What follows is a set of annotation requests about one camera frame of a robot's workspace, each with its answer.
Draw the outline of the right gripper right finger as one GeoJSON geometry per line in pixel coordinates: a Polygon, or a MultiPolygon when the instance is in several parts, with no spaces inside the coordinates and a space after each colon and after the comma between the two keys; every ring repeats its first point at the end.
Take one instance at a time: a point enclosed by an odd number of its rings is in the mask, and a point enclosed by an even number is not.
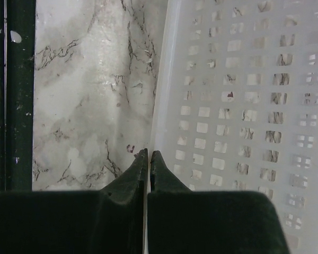
{"type": "Polygon", "coordinates": [[[194,192],[154,151],[147,196],[149,253],[289,253],[274,205],[253,191],[194,192]]]}

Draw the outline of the white perforated plastic basket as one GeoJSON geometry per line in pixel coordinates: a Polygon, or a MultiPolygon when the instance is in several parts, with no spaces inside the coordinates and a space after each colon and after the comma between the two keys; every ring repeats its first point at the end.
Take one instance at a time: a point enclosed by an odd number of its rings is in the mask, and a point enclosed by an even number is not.
{"type": "Polygon", "coordinates": [[[169,1],[149,150],[191,190],[264,193],[318,253],[318,1],[169,1]]]}

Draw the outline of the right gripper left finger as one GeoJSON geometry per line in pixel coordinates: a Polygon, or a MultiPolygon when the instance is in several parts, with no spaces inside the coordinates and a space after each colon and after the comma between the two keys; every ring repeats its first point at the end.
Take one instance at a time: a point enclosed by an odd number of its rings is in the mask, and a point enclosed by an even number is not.
{"type": "Polygon", "coordinates": [[[142,253],[148,151],[101,190],[0,192],[0,253],[142,253]]]}

